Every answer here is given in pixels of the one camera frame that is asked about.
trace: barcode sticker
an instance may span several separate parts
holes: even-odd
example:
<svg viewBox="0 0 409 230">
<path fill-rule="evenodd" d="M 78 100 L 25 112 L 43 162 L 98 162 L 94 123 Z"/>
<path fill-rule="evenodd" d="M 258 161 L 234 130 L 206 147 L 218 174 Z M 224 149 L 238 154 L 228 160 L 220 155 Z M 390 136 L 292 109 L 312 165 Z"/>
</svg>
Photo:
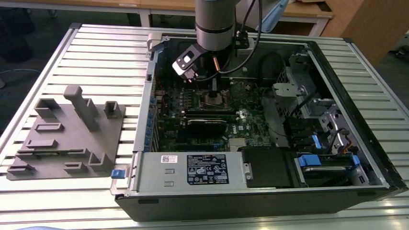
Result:
<svg viewBox="0 0 409 230">
<path fill-rule="evenodd" d="M 178 163 L 178 156 L 162 156 L 161 163 Z"/>
</svg>

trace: blue drive latch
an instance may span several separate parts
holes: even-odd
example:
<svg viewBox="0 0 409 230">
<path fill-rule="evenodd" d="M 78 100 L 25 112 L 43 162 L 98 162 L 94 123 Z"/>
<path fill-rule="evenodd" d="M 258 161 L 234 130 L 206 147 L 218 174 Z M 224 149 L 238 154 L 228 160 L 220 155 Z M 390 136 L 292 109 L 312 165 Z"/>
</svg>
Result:
<svg viewBox="0 0 409 230">
<path fill-rule="evenodd" d="M 302 167 L 306 166 L 320 166 L 322 161 L 319 155 L 308 154 L 299 157 L 299 164 Z"/>
</svg>

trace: white sticker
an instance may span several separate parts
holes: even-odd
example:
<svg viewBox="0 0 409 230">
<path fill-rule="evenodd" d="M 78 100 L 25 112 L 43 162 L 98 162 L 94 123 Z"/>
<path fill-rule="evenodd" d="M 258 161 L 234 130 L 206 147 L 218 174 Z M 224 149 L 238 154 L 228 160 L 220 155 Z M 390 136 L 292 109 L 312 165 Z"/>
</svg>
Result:
<svg viewBox="0 0 409 230">
<path fill-rule="evenodd" d="M 178 156 L 162 156 L 161 163 L 178 163 Z"/>
<path fill-rule="evenodd" d="M 137 4 L 123 4 L 123 3 L 121 3 L 119 5 L 121 5 L 121 6 L 131 6 L 131 7 L 137 7 Z"/>
</svg>

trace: wooden desk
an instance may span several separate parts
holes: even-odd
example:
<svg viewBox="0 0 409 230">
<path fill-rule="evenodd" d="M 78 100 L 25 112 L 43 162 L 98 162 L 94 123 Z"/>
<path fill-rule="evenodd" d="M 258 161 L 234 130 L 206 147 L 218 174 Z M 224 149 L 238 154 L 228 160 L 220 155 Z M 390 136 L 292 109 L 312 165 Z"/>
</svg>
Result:
<svg viewBox="0 0 409 230">
<path fill-rule="evenodd" d="M 151 27 L 153 14 L 195 16 L 195 0 L 0 0 L 0 6 L 138 13 L 143 27 Z M 322 11 L 315 3 L 295 2 L 287 6 L 280 21 L 314 23 L 310 36 L 320 36 L 331 18 L 334 13 Z"/>
<path fill-rule="evenodd" d="M 142 8 L 171 11 L 195 11 L 195 0 L 142 0 Z M 284 16 L 334 18 L 332 12 L 322 11 L 315 3 L 295 2 L 288 4 Z"/>
<path fill-rule="evenodd" d="M 141 8 L 147 9 L 149 14 L 195 16 L 195 0 L 142 0 Z M 314 23 L 310 36 L 320 36 L 331 18 L 334 13 L 322 11 L 318 4 L 295 2 L 288 4 L 280 21 Z"/>
</svg>

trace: metal bracket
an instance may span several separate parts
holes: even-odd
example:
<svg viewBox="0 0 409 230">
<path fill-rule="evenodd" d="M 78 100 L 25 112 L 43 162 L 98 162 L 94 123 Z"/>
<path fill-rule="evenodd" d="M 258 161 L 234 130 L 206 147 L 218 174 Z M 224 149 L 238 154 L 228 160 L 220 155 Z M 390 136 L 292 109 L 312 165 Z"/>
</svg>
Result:
<svg viewBox="0 0 409 230">
<path fill-rule="evenodd" d="M 244 163 L 244 176 L 248 181 L 254 179 L 252 165 L 250 163 Z"/>
<path fill-rule="evenodd" d="M 159 45 L 162 44 L 162 32 L 154 32 L 149 34 L 147 46 L 149 51 L 154 52 L 159 49 Z"/>
</svg>

